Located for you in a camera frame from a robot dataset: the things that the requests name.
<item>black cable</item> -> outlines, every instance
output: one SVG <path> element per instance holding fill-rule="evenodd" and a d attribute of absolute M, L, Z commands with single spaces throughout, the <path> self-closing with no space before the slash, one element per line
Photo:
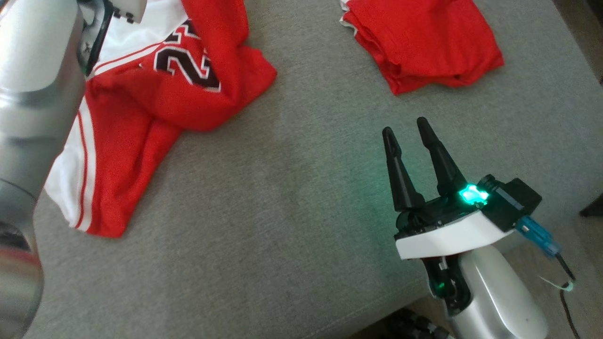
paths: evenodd
<path fill-rule="evenodd" d="M 565 284 L 563 284 L 562 287 L 566 288 L 568 286 L 569 286 L 569 283 L 566 282 Z M 580 334 L 578 334 L 578 331 L 576 330 L 576 326 L 573 325 L 572 315 L 569 314 L 569 308 L 567 307 L 567 302 L 565 300 L 565 290 L 559 291 L 559 297 L 561 298 L 561 304 L 563 305 L 563 310 L 566 313 L 567 323 L 569 324 L 569 327 L 572 329 L 573 336 L 576 339 L 580 339 Z"/>
<path fill-rule="evenodd" d="M 557 260 L 559 261 L 559 264 L 561 264 L 561 267 L 563 267 L 563 270 L 569 276 L 569 279 L 571 279 L 572 282 L 576 281 L 576 276 L 573 275 L 572 270 L 569 269 L 569 267 L 567 266 L 565 260 L 563 260 L 563 257 L 561 256 L 561 253 L 557 253 L 555 255 L 555 258 L 557 258 Z"/>

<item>wooden floor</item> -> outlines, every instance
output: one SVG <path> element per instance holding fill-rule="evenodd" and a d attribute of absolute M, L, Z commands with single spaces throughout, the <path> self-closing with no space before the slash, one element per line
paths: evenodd
<path fill-rule="evenodd" d="M 572 225 L 554 230 L 553 235 L 576 275 L 574 291 L 566 293 L 574 325 L 582 339 L 603 338 L 603 218 L 576 217 Z M 563 284 L 567 277 L 559 263 L 547 259 L 529 242 L 510 251 L 505 257 L 545 312 L 549 323 L 547 338 L 573 338 L 558 290 L 538 277 Z M 440 301 L 424 297 L 408 308 L 452 330 Z M 383 333 L 384 325 L 377 322 L 350 339 L 378 339 Z"/>

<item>green light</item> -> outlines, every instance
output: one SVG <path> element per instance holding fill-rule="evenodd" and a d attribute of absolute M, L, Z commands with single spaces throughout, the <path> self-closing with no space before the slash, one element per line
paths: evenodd
<path fill-rule="evenodd" d="M 486 204 L 486 199 L 488 199 L 488 194 L 486 192 L 482 192 L 478 190 L 478 187 L 475 185 L 469 185 L 465 189 L 459 192 L 459 194 L 463 197 L 468 204 Z"/>

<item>black number with white outline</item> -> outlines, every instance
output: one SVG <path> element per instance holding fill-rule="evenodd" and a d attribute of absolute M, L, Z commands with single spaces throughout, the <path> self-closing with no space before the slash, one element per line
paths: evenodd
<path fill-rule="evenodd" d="M 219 91 L 220 82 L 212 70 L 209 58 L 205 55 L 201 67 L 198 67 L 191 53 L 183 48 L 167 46 L 155 54 L 155 70 L 174 75 L 176 68 L 172 68 L 172 63 L 178 65 L 189 84 Z"/>

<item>gray cushion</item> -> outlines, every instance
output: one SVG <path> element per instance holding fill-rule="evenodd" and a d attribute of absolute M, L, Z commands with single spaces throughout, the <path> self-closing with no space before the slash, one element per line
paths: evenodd
<path fill-rule="evenodd" d="M 551 1 L 476 2 L 507 65 L 394 97 L 336 1 L 247 1 L 276 82 L 180 138 L 122 239 L 68 229 L 40 199 L 46 288 L 27 337 L 335 338 L 412 302 L 425 274 L 394 247 L 380 131 L 434 198 L 418 116 L 469 180 L 521 177 L 544 198 L 535 217 L 565 224 L 603 190 L 602 90 Z"/>

